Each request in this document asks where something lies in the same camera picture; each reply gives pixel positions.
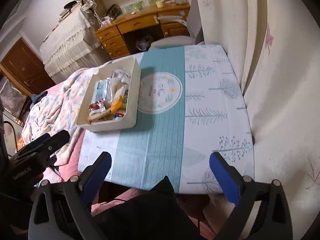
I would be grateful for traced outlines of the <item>large light blue snack bag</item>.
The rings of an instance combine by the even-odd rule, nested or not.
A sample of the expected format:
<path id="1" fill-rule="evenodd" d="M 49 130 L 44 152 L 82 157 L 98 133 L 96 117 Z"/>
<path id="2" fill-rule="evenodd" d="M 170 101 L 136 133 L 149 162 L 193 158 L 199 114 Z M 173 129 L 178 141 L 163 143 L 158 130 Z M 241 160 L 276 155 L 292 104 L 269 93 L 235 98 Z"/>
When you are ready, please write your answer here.
<path id="1" fill-rule="evenodd" d="M 95 82 L 91 103 L 103 99 L 104 103 L 112 101 L 111 78 L 106 78 Z"/>

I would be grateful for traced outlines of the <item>floral pastel blanket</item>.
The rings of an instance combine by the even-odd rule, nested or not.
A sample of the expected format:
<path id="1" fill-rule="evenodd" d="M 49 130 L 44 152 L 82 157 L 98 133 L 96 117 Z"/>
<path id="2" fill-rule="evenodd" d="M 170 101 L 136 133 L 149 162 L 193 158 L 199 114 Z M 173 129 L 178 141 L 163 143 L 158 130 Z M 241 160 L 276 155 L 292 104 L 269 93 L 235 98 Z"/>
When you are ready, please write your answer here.
<path id="1" fill-rule="evenodd" d="M 97 67 L 77 70 L 60 83 L 58 90 L 47 94 L 31 108 L 21 133 L 24 146 L 44 133 L 53 136 L 64 129 L 69 133 L 70 140 L 55 152 L 57 161 L 54 165 L 68 163 L 81 132 L 76 119 L 90 80 L 97 72 Z"/>

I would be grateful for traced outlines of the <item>red white snack packet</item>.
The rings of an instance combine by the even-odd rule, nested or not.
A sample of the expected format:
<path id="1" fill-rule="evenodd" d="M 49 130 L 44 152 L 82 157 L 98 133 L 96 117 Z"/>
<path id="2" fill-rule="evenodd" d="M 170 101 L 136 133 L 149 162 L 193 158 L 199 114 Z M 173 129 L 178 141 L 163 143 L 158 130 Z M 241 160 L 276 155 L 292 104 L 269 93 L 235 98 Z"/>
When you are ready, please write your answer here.
<path id="1" fill-rule="evenodd" d="M 106 111 L 106 107 L 103 99 L 99 99 L 89 106 L 89 116 L 93 114 L 103 113 L 104 111 Z"/>

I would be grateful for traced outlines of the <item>wooden door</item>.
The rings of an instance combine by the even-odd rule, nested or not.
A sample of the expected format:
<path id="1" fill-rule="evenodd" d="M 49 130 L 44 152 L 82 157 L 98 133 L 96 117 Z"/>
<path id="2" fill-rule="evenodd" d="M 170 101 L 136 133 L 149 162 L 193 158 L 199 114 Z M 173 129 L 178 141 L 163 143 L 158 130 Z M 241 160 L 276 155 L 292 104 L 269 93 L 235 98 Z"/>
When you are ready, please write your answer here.
<path id="1" fill-rule="evenodd" d="M 40 94 L 55 86 L 55 82 L 45 71 L 44 64 L 23 38 L 15 42 L 1 64 L 31 94 Z"/>

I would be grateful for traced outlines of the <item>white plastic storage bin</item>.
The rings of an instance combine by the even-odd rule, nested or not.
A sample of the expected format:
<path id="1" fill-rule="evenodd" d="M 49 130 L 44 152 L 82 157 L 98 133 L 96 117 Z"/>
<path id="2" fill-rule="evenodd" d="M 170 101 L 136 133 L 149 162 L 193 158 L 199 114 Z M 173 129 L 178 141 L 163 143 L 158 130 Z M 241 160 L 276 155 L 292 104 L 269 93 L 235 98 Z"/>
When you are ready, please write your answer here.
<path id="1" fill-rule="evenodd" d="M 140 76 L 141 70 L 134 56 L 98 67 L 83 98 L 77 126 L 91 132 L 135 126 Z"/>

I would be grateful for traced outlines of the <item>orange yellow snack packet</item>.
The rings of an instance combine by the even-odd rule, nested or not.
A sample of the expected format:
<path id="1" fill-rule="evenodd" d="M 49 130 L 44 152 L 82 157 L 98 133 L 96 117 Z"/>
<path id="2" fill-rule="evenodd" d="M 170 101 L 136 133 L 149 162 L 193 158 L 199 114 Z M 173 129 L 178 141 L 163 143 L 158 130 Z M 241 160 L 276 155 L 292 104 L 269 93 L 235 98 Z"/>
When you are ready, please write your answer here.
<path id="1" fill-rule="evenodd" d="M 118 109 L 120 109 L 122 104 L 123 104 L 123 97 L 120 95 L 112 101 L 110 112 L 115 113 Z"/>

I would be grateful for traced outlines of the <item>white grey snack pouch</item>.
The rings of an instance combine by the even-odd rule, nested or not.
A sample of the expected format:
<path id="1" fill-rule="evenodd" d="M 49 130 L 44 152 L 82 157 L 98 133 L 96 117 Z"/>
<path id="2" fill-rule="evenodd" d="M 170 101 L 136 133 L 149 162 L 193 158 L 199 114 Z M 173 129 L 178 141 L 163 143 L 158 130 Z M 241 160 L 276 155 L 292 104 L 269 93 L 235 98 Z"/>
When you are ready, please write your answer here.
<path id="1" fill-rule="evenodd" d="M 117 89 L 124 87 L 128 90 L 131 81 L 131 72 L 129 70 L 116 69 L 112 72 L 111 79 Z"/>

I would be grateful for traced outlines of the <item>white lace bed cover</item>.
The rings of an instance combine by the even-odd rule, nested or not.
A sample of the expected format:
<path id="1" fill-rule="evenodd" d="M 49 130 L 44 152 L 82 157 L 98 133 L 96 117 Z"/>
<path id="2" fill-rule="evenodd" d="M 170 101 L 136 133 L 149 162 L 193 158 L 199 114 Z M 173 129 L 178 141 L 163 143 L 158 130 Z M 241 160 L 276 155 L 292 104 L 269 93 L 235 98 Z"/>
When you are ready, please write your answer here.
<path id="1" fill-rule="evenodd" d="M 98 41 L 95 16 L 82 9 L 72 12 L 40 46 L 44 69 L 58 84 L 81 68 L 98 67 L 110 60 Z"/>

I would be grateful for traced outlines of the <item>teal patterned tablecloth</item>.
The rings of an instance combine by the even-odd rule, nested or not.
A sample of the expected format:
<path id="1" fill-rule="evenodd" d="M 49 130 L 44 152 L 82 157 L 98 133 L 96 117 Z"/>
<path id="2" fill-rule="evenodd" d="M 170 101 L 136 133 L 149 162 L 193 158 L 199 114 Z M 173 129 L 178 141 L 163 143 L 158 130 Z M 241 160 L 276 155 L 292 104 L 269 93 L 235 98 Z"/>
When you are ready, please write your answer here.
<path id="1" fill-rule="evenodd" d="M 209 156 L 254 176 L 247 110 L 236 75 L 220 45 L 151 50 L 138 57 L 141 70 L 133 128 L 84 136 L 78 169 L 101 152 L 112 156 L 106 177 L 149 190 L 168 177 L 176 193 L 220 192 Z"/>

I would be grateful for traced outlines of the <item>trash bin with bag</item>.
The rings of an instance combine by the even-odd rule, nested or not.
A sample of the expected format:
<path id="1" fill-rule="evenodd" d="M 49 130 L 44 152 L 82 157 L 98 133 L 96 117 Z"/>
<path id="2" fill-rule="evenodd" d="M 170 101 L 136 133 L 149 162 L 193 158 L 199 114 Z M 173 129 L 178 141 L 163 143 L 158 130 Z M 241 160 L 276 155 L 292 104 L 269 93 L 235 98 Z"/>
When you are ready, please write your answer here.
<path id="1" fill-rule="evenodd" d="M 153 37 L 151 35 L 146 35 L 140 40 L 136 41 L 136 48 L 140 51 L 148 51 L 153 42 Z"/>

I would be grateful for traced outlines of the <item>white floral curtain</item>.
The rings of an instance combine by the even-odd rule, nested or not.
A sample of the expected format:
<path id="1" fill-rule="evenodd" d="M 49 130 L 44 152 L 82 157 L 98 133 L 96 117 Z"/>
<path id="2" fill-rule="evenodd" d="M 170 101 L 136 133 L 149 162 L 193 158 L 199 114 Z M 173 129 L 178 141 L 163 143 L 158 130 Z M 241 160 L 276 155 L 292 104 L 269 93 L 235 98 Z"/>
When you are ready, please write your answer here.
<path id="1" fill-rule="evenodd" d="M 204 41 L 226 51 L 254 139 L 254 175 L 278 178 L 294 239 L 319 213 L 319 26 L 302 0 L 198 0 Z"/>

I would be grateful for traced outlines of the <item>grey office chair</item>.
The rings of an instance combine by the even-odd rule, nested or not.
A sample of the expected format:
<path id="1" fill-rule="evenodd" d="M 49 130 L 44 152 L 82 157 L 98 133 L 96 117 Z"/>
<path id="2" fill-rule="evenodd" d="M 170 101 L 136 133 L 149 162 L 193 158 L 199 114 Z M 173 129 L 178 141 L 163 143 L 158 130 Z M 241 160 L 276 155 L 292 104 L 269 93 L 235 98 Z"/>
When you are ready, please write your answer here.
<path id="1" fill-rule="evenodd" d="M 165 38 L 152 42 L 150 50 L 204 44 L 201 16 L 197 0 L 192 0 L 186 20 L 182 15 L 160 15 Z"/>

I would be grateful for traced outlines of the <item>wooden desk with drawers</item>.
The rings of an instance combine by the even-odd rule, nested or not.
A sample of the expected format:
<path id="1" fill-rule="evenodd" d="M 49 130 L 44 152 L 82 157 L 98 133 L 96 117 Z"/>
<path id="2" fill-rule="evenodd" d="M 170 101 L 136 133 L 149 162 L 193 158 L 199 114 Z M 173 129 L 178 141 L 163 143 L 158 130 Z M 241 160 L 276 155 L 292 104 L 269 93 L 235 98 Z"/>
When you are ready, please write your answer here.
<path id="1" fill-rule="evenodd" d="M 182 15 L 186 20 L 189 9 L 188 3 L 172 3 L 160 9 L 152 5 L 134 14 L 128 12 L 118 16 L 111 24 L 96 31 L 95 36 L 113 60 L 135 54 L 139 52 L 136 41 L 144 36 L 151 35 L 155 41 L 165 38 L 162 25 L 169 22 L 160 22 L 158 16 Z"/>

